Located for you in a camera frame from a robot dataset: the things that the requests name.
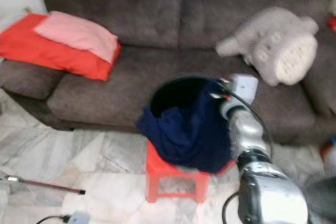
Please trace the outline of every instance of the navy blue cloth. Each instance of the navy blue cloth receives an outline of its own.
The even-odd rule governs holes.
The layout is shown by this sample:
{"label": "navy blue cloth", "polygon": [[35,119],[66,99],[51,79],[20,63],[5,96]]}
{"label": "navy blue cloth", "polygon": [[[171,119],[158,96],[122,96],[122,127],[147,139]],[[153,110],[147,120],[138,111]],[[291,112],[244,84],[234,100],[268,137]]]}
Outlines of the navy blue cloth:
{"label": "navy blue cloth", "polygon": [[230,160],[228,125],[219,112],[223,101],[210,96],[218,92],[209,81],[192,104],[165,110],[158,118],[147,107],[136,126],[166,162],[217,173]]}

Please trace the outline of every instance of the electric cord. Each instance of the electric cord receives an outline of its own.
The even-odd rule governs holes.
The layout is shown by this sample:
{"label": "electric cord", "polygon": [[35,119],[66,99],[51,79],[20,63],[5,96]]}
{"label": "electric cord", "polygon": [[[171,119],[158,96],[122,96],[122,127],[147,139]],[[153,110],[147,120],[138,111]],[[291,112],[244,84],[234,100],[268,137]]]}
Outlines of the electric cord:
{"label": "electric cord", "polygon": [[226,222],[226,209],[227,209],[227,206],[229,205],[229,203],[231,202],[231,200],[238,196],[238,192],[235,192],[233,194],[230,195],[230,197],[228,197],[223,205],[223,208],[222,208],[222,221],[223,221],[223,224],[227,224]]}
{"label": "electric cord", "polygon": [[70,215],[63,215],[63,216],[51,215],[51,216],[47,216],[46,218],[43,218],[42,220],[36,222],[35,224],[41,224],[42,222],[48,219],[61,219],[64,223],[68,223],[70,217],[71,217]]}
{"label": "electric cord", "polygon": [[234,98],[236,98],[238,101],[240,101],[242,104],[244,104],[251,112],[252,114],[255,116],[255,118],[259,121],[259,123],[262,125],[262,128],[264,128],[264,132],[265,132],[265,136],[269,142],[269,147],[270,147],[270,158],[271,160],[273,159],[273,153],[274,153],[274,141],[273,138],[271,136],[271,134],[269,133],[266,124],[264,123],[264,121],[261,119],[261,117],[259,116],[259,114],[252,108],[252,106],[250,104],[248,104],[243,98],[241,98],[240,96],[238,96],[237,94],[235,94],[234,92],[228,90],[227,87],[225,87],[224,85],[222,85],[221,83],[217,82],[218,85],[220,85],[223,89],[224,92],[226,94],[229,94],[231,96],[233,96]]}

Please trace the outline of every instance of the stuffed animal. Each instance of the stuffed animal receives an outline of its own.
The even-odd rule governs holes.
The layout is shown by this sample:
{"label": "stuffed animal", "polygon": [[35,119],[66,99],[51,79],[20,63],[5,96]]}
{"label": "stuffed animal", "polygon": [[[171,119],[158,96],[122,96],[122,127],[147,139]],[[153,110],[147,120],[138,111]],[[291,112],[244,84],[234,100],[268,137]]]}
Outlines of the stuffed animal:
{"label": "stuffed animal", "polygon": [[271,86],[293,85],[304,78],[315,59],[318,30],[309,17],[269,7],[220,41],[216,51],[223,57],[243,55],[245,63],[253,65]]}

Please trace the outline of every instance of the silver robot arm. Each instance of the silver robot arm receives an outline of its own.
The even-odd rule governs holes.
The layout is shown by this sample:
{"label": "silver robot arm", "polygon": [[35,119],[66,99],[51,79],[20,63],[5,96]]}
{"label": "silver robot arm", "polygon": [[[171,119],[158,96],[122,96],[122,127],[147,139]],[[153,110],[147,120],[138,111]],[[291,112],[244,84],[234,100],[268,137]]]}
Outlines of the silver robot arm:
{"label": "silver robot arm", "polygon": [[[257,89],[255,82],[257,79],[252,76],[235,76],[231,90],[239,95],[242,87],[244,91],[253,87],[250,94],[242,93],[251,104]],[[263,140],[264,129],[253,113],[236,99],[224,102],[221,113],[229,120],[232,158],[240,171],[240,220],[246,224],[306,224],[305,198],[300,188],[271,163],[270,147]]]}

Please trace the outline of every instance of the red plastic stool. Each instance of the red plastic stool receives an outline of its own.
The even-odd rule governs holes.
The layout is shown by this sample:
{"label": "red plastic stool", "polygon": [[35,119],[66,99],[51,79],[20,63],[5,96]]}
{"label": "red plastic stool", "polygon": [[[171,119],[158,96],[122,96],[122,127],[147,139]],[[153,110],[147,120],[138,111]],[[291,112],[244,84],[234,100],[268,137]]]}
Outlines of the red plastic stool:
{"label": "red plastic stool", "polygon": [[[159,194],[159,183],[163,177],[183,177],[195,180],[195,194]],[[206,198],[206,191],[209,184],[208,173],[184,173],[174,166],[163,161],[154,146],[148,141],[146,160],[146,200],[150,203],[156,202],[158,197],[190,197],[197,202],[203,202]]]}

